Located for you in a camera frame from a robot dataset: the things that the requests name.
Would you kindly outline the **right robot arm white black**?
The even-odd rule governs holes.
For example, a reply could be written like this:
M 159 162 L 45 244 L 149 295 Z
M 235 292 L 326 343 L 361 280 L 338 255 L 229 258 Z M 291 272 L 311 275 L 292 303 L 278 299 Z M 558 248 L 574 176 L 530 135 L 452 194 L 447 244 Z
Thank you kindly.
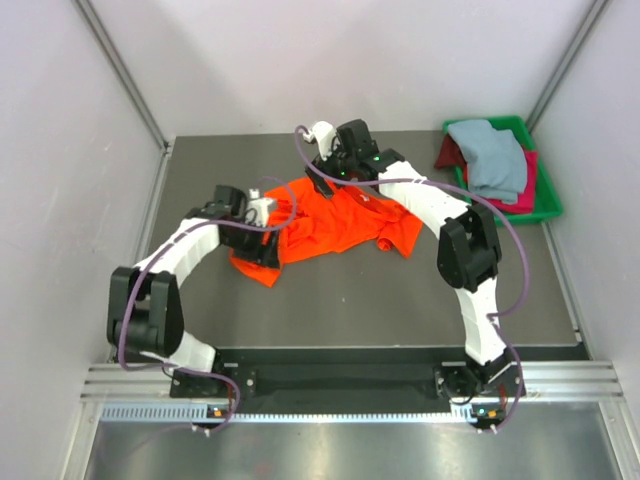
M 366 123 L 354 120 L 334 127 L 318 121 L 297 132 L 318 154 L 306 160 L 306 172 L 327 197 L 333 187 L 348 182 L 366 185 L 399 203 L 418 218 L 438 240 L 437 269 L 458 298 L 464 323 L 465 352 L 477 364 L 467 370 L 469 388 L 487 396 L 504 380 L 494 363 L 506 345 L 491 325 L 497 311 L 497 265 L 500 243 L 493 213 L 481 204 L 468 204 L 427 185 L 411 163 L 396 150 L 381 150 Z

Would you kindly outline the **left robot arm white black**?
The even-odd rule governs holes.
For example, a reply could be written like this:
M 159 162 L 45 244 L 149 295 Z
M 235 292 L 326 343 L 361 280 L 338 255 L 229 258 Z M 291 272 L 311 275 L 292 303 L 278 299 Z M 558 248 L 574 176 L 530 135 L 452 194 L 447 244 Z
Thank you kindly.
M 218 185 L 213 199 L 188 211 L 178 228 L 147 258 L 116 268 L 110 278 L 107 340 L 126 364 L 127 351 L 163 366 L 194 371 L 205 396 L 226 387 L 218 350 L 186 330 L 180 290 L 195 268 L 219 247 L 259 266 L 280 266 L 279 230 L 269 224 L 277 201 L 258 189 Z

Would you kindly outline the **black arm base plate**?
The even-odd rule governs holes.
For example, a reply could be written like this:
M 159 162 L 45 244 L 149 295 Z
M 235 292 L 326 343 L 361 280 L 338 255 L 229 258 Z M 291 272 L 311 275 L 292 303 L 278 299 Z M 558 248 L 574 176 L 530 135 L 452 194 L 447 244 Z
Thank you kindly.
M 526 393 L 511 352 L 480 365 L 461 347 L 225 348 L 214 371 L 254 415 L 443 413 L 478 401 L 503 416 Z

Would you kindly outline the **orange t shirt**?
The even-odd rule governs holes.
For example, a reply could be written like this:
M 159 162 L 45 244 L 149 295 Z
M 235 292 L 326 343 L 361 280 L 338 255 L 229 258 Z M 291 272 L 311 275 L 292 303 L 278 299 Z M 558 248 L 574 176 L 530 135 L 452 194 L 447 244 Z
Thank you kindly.
M 373 240 L 382 251 L 395 249 L 409 258 L 422 231 L 416 216 L 389 199 L 378 199 L 358 187 L 336 189 L 327 199 L 312 181 L 300 178 L 266 193 L 277 202 L 270 225 L 295 218 L 279 231 L 282 267 L 326 254 L 340 254 Z

